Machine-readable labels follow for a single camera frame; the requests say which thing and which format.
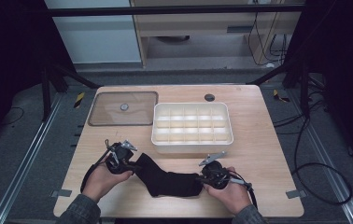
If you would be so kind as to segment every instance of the container lid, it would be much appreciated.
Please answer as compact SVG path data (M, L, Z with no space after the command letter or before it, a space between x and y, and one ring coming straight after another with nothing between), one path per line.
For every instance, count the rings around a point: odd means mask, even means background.
M107 91L98 93L89 116L91 126L152 125L156 91Z

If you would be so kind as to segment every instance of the sleeve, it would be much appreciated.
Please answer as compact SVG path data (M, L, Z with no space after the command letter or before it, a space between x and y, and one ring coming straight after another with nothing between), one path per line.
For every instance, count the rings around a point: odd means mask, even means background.
M56 224L95 224L100 216L101 210L97 203L89 197L79 194L66 211L61 214Z
M241 210L235 218L233 218L232 224L262 224L267 223L264 217L258 212L258 209L252 204Z

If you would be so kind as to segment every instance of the plastic container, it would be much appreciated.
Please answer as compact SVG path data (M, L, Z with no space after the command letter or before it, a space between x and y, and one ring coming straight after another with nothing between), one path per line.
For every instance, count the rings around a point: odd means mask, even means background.
M159 153L218 153L233 142L224 103L163 103L154 107L151 141Z

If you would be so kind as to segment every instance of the wooden desk panel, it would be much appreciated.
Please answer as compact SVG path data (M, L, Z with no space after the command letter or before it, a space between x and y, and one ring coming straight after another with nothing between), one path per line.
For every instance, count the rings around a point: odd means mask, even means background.
M286 191L295 185L289 173L281 146L266 105L257 86L123 86L103 87L103 91L156 91L159 103L205 102L212 93L215 102L229 108L234 142L228 154L219 159L223 166L236 171L253 184L260 212L265 217L299 217L304 209L299 198L288 199ZM78 146L66 175L63 189L71 189L70 197L59 197L54 214L59 216L79 194L83 176L106 150L105 140L111 143L130 140L137 148L132 161L147 153L164 171L199 173L198 166L206 155L166 155L156 152L150 141L151 126L109 126L83 128ZM205 190L197 197L152 198L145 185L132 176L113 188L100 202L103 217L230 217L231 214Z

